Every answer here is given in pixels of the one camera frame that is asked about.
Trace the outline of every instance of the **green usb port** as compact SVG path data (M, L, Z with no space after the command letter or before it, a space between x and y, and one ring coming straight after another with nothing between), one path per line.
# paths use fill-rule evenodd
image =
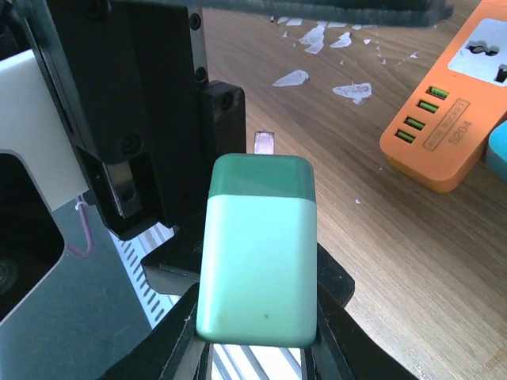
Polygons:
M435 113L438 109L438 105L428 103L427 101L419 101L419 103L417 103L417 106L431 113Z
M412 128L415 128L418 131L422 131L422 128L424 128L426 125L426 124L422 123L421 121L412 119L411 117L407 117L405 119L405 124L410 125Z
M407 141L409 144L411 144L415 140L415 137L409 135L408 133L402 131L401 129L398 129L398 131L395 133L395 136L403 141Z
M439 97L440 99L447 99L449 96L449 92L445 91L444 89L439 89L437 87L429 87L428 91L426 93L433 95L434 97Z

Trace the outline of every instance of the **cable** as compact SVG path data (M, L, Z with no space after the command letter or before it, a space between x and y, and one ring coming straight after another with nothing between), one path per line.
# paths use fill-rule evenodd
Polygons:
M71 244L65 244L65 248L69 253L72 253L73 255L80 257L82 259L89 259L91 258L94 250L94 243L93 243L93 236L92 231L90 229L90 224L88 223L88 217L86 216L85 206L87 206L87 203L82 198L82 196L79 196L76 198L76 210L79 211L79 216L81 217L81 224L82 228L85 232L86 236L86 244L87 248L86 251L83 252L81 249L78 249L74 247Z

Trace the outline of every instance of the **paper scrap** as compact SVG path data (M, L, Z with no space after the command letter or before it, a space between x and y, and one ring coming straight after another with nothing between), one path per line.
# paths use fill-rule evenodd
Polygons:
M328 28L343 28L344 26L347 26L345 22L330 22L327 25Z
M307 34L299 39L299 42L304 45L310 45L304 51L311 54L319 53L324 48L324 28L322 25L317 25Z
M319 41L313 45L310 45L309 47L304 49L304 51L310 54L318 54L322 50L322 48L324 48L324 41Z
M303 23L303 19L301 18L291 18L287 21L287 26L300 26Z
M285 87L285 86L299 86L302 85L310 75L306 71L303 70L295 70L290 74L285 75L284 77L278 79L273 83L274 87Z
M267 131L255 132L253 152L255 154L275 154L275 134Z
M342 85L333 88L333 92L341 97L352 99L356 105L361 105L364 99L372 96L372 85L370 83Z
M352 25L352 29L354 30L359 30L361 28L371 28L373 27L374 25Z
M350 39L350 32L343 33L338 41L331 44L332 48L346 48L352 43L352 40Z

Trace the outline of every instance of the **mint green power bank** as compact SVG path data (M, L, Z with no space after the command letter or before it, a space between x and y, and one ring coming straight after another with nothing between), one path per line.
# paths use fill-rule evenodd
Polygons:
M208 197L197 333L211 343L304 348L316 329L311 164L293 156L222 156Z

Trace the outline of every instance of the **white panel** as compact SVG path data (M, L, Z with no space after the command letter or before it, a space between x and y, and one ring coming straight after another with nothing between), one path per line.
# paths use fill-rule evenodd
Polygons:
M0 61L0 153L18 157L52 211L87 185L32 51Z

